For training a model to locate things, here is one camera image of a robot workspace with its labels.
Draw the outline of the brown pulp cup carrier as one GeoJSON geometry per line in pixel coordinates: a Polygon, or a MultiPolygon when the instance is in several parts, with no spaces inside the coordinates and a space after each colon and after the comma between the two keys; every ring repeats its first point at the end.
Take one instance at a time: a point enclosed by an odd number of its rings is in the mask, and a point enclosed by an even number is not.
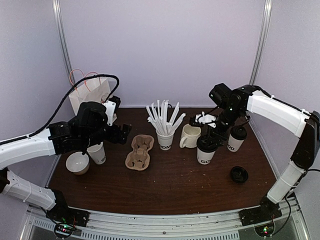
{"type": "Polygon", "coordinates": [[[151,135],[136,135],[131,142],[132,151],[126,156],[125,166],[130,170],[146,170],[151,158],[149,151],[153,148],[154,142],[151,135]]]}

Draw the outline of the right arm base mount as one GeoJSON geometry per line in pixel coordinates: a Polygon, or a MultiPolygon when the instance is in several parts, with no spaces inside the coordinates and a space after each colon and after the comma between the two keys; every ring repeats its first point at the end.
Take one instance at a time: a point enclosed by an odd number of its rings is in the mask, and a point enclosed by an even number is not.
{"type": "Polygon", "coordinates": [[[239,211],[242,226],[253,225],[255,233],[259,237],[271,237],[276,232],[275,219],[282,216],[280,210],[269,212],[261,206],[245,208],[239,211]]]}

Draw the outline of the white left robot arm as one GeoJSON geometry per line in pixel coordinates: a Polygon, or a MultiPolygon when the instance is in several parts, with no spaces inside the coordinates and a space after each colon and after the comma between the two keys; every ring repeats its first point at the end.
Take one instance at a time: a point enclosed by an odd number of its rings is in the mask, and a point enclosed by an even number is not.
{"type": "Polygon", "coordinates": [[[72,218],[63,194],[25,180],[8,169],[10,165],[37,157],[62,155],[69,152],[86,154],[89,147],[103,141],[125,144],[131,126],[114,124],[118,103],[94,101],[80,104],[75,117],[46,126],[36,133],[8,139],[0,143],[0,192],[38,206],[61,222],[72,218]]]}

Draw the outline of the white printed paper bag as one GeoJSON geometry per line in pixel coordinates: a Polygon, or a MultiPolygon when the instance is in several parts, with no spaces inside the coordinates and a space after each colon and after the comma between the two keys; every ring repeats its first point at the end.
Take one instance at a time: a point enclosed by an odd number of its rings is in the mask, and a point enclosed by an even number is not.
{"type": "Polygon", "coordinates": [[[78,113],[80,104],[83,102],[104,103],[111,92],[110,83],[107,77],[96,77],[79,84],[68,98],[74,114],[78,113]]]}

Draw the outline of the single white paper cup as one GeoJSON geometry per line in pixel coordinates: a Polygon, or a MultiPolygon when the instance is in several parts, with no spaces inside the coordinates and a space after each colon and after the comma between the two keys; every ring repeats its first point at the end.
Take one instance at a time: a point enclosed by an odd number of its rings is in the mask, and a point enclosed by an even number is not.
{"type": "Polygon", "coordinates": [[[244,140],[236,140],[234,139],[230,133],[229,133],[229,138],[228,138],[228,143],[227,143],[227,149],[231,152],[237,152],[241,145],[243,144],[244,140]]]}

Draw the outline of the black cup lid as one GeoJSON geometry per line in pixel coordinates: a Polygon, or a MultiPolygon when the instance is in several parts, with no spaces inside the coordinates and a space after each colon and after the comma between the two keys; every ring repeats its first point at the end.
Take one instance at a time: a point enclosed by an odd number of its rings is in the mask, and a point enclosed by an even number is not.
{"type": "Polygon", "coordinates": [[[218,149],[218,145],[206,136],[200,136],[196,142],[197,148],[204,153],[213,153],[218,149]]]}
{"type": "Polygon", "coordinates": [[[239,141],[243,141],[247,138],[247,130],[243,126],[234,126],[230,130],[230,135],[239,141]]]}

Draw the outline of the stack of black cup lids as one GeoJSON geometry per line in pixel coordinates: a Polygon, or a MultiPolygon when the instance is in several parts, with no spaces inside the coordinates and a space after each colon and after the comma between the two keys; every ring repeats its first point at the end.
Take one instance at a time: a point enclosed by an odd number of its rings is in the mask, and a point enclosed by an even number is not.
{"type": "Polygon", "coordinates": [[[243,167],[234,166],[230,170],[230,177],[235,183],[244,184],[248,180],[249,174],[243,167]]]}

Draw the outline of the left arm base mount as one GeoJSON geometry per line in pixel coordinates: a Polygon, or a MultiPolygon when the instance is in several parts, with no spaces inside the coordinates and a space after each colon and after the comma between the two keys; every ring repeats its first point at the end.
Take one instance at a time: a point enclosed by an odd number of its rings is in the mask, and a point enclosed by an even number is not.
{"type": "Polygon", "coordinates": [[[90,213],[85,210],[67,208],[66,210],[45,210],[45,216],[54,224],[53,233],[59,239],[66,239],[74,233],[79,233],[79,227],[86,227],[90,213]]]}

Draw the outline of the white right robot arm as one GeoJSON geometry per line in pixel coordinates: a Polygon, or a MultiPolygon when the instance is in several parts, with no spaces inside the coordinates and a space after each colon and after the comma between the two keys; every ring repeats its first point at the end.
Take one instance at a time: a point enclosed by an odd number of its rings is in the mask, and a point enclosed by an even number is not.
{"type": "Polygon", "coordinates": [[[196,213],[239,211],[255,208],[278,181],[300,141],[290,129],[256,112],[246,111],[234,124],[243,125],[247,138],[237,152],[223,140],[210,160],[192,162],[207,174],[204,202],[196,213]]]}

